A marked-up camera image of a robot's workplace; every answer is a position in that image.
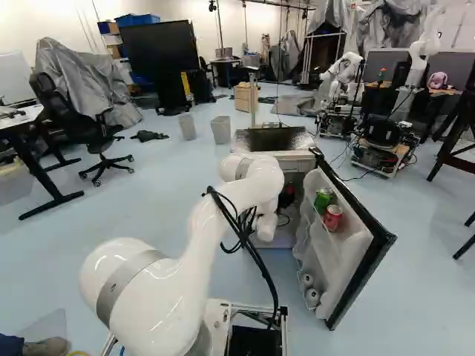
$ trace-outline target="open fridge door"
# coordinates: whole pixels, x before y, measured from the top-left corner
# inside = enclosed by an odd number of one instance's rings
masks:
[[[304,179],[301,223],[292,253],[299,262],[297,275],[307,308],[334,330],[396,241],[396,236],[358,201],[325,161],[324,155],[310,150],[315,154],[316,164]],[[323,217],[315,209],[316,192],[320,188],[330,188],[332,204],[343,211],[335,232],[327,229]],[[311,276],[310,286],[304,281],[307,274]],[[316,306],[305,298],[309,288],[315,289],[320,296]]]

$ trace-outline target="computer monitor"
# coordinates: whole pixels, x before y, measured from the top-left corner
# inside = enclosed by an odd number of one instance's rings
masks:
[[[138,75],[150,80],[200,68],[193,24],[189,20],[121,27],[120,34]]]
[[[386,68],[384,80],[393,80],[394,70],[398,62],[405,62],[410,58],[407,48],[378,48],[370,50],[367,55],[363,72],[363,81],[371,83],[377,81],[381,68]]]
[[[447,84],[453,85],[458,90],[464,90],[475,61],[475,52],[461,50],[441,51],[430,56],[428,75],[436,72],[447,74]]]

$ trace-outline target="black office chair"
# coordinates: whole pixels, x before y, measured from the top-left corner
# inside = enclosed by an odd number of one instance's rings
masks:
[[[86,144],[90,154],[99,154],[101,162],[85,171],[80,171],[79,176],[81,178],[85,179],[88,173],[97,171],[92,183],[99,187],[101,185],[99,178],[106,169],[125,169],[131,174],[134,172],[134,169],[130,167],[117,164],[125,160],[133,162],[134,158],[131,154],[115,159],[107,159],[102,154],[112,145],[114,140],[124,139],[123,136],[114,136],[123,129],[122,125],[110,126],[105,124],[105,114],[112,111],[113,107],[106,108],[98,113],[94,120],[89,116],[78,113],[72,103],[56,89],[54,81],[48,74],[32,74],[30,85],[39,101],[50,114],[50,119],[65,130],[66,136],[74,143]]]
[[[200,56],[200,67],[206,73],[211,73],[211,75],[213,76],[213,87],[216,88],[216,80],[214,79],[213,67],[210,64],[206,64],[206,61],[202,56]]]

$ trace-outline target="light blue floor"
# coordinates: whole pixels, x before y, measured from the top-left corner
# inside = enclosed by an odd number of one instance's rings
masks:
[[[279,87],[280,95],[293,92],[291,87]],[[263,85],[261,96],[271,95],[274,88]],[[277,121],[269,110],[270,105],[260,105],[259,122]],[[250,122],[249,115],[236,111],[227,98],[199,105],[191,114],[199,136],[195,141],[181,139],[176,117],[148,111],[145,120],[125,136],[148,129],[167,133],[170,139],[140,144],[127,138],[106,152],[110,157],[133,154],[135,174],[107,171],[102,186],[94,188],[77,176],[78,170],[96,162],[80,147],[68,154],[82,157],[80,163],[50,176],[62,192],[84,189],[85,197],[19,222],[18,215],[48,199],[35,182],[29,196],[0,207],[0,332],[15,333],[64,308],[73,349],[98,355],[107,331],[79,294],[82,261],[94,246],[114,237],[139,237],[168,255],[179,256],[186,244],[188,215],[206,186],[219,183],[217,164],[229,152],[229,146],[214,144],[210,120],[229,115],[232,129],[245,128]],[[281,119],[315,130],[312,119]],[[317,143],[329,160],[345,145],[334,139]],[[399,238],[336,331],[328,332],[306,310],[290,251],[262,253],[281,303],[289,306],[291,355],[473,354],[475,248],[458,263],[451,255],[475,229],[475,225],[463,226],[475,210],[474,177],[444,167],[432,183],[427,182],[438,149],[439,144],[427,142],[416,152],[418,163],[393,180],[370,174],[348,183]],[[350,178],[364,171],[345,162],[338,173]],[[231,234],[226,237],[228,244],[231,238]],[[217,251],[211,296],[269,305],[266,284],[250,261],[243,253],[227,256]],[[246,280],[247,288],[233,280]]]

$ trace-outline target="white trash can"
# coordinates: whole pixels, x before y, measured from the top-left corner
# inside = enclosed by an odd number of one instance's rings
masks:
[[[231,142],[231,118],[229,116],[216,116],[211,120],[211,129],[216,145]]]
[[[196,139],[196,129],[194,128],[193,116],[189,114],[182,115],[178,117],[178,122],[180,123],[183,138],[186,141]]]

